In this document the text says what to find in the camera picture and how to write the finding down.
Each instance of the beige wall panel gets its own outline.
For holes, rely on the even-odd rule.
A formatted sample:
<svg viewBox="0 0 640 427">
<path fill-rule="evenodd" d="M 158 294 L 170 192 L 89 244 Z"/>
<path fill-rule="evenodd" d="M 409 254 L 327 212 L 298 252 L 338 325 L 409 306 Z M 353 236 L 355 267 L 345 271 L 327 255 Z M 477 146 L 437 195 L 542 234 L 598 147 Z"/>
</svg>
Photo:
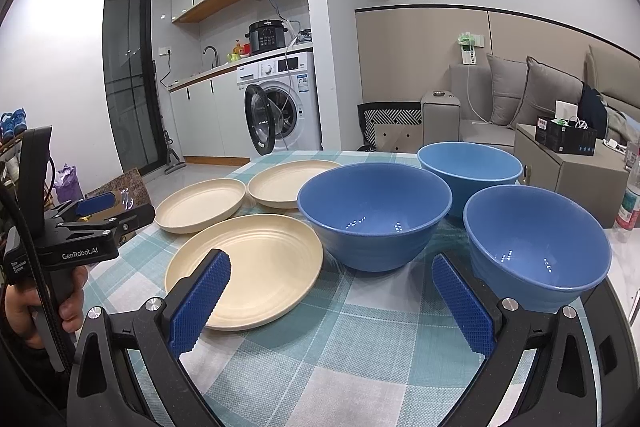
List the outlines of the beige wall panel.
<svg viewBox="0 0 640 427">
<path fill-rule="evenodd" d="M 615 46 L 556 24 L 509 15 L 489 13 L 494 55 L 524 62 L 527 56 L 583 80 L 584 59 L 589 44 L 609 50 L 621 60 L 637 59 Z"/>
<path fill-rule="evenodd" d="M 450 64 L 462 63 L 458 36 L 484 35 L 478 63 L 491 52 L 487 13 L 451 8 L 405 8 L 356 13 L 364 102 L 419 102 L 449 89 Z"/>
</svg>

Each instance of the human hand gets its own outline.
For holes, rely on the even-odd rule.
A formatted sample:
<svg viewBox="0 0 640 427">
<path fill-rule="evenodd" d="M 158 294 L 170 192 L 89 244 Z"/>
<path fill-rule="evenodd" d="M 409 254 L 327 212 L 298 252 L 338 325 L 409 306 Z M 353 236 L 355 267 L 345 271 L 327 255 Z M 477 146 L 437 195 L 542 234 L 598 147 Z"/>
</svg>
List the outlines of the human hand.
<svg viewBox="0 0 640 427">
<path fill-rule="evenodd" d="M 72 272 L 74 292 L 60 305 L 58 313 L 62 318 L 62 328 L 67 333 L 74 333 L 82 327 L 82 305 L 84 291 L 82 288 L 89 277 L 86 266 L 79 266 Z M 6 287 L 4 296 L 4 313 L 9 326 L 25 344 L 33 349 L 44 349 L 44 343 L 33 324 L 29 307 L 40 306 L 40 298 L 33 281 Z"/>
</svg>

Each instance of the purple bag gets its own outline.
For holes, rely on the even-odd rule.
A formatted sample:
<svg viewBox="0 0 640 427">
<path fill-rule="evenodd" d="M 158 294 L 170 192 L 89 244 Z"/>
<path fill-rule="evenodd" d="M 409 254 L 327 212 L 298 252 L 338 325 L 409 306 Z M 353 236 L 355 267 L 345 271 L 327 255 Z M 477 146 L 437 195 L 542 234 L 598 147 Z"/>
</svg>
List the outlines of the purple bag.
<svg viewBox="0 0 640 427">
<path fill-rule="evenodd" d="M 82 189 L 80 188 L 80 182 L 78 181 L 76 167 L 69 167 L 65 164 L 64 168 L 61 171 L 58 171 L 53 187 L 56 190 L 59 203 L 84 199 Z"/>
</svg>

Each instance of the cream plastic plate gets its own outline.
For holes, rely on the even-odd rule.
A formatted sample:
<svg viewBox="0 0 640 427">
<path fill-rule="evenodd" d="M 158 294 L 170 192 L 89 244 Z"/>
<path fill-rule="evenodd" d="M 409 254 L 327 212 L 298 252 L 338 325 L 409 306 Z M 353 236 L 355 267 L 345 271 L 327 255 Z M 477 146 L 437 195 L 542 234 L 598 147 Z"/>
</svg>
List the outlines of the cream plastic plate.
<svg viewBox="0 0 640 427">
<path fill-rule="evenodd" d="M 297 208 L 300 188 L 314 176 L 340 167 L 336 162 L 304 160 L 283 163 L 256 174 L 249 182 L 249 194 L 271 208 Z"/>
<path fill-rule="evenodd" d="M 195 233 L 233 216 L 242 205 L 246 185 L 222 178 L 178 190 L 156 208 L 158 227 L 171 233 Z"/>
<path fill-rule="evenodd" d="M 231 260 L 231 280 L 207 321 L 214 330 L 248 330 L 282 317 L 305 298 L 322 266 L 322 244 L 302 221 L 271 214 L 236 217 L 178 250 L 164 276 L 167 293 L 212 248 Z"/>
</svg>

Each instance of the faucet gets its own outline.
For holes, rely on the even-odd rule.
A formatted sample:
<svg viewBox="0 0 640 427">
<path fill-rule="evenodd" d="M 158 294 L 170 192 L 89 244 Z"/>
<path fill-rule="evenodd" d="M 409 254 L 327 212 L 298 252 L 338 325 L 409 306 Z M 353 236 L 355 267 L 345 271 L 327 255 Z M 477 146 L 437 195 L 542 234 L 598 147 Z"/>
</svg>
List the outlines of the faucet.
<svg viewBox="0 0 640 427">
<path fill-rule="evenodd" d="M 206 48 L 204 48 L 204 51 L 202 52 L 202 54 L 206 55 L 207 51 L 209 50 L 213 50 L 213 52 L 216 54 L 216 65 L 214 66 L 213 63 L 211 63 L 211 69 L 217 68 L 220 65 L 220 59 L 218 58 L 218 50 L 213 46 L 207 46 Z"/>
</svg>

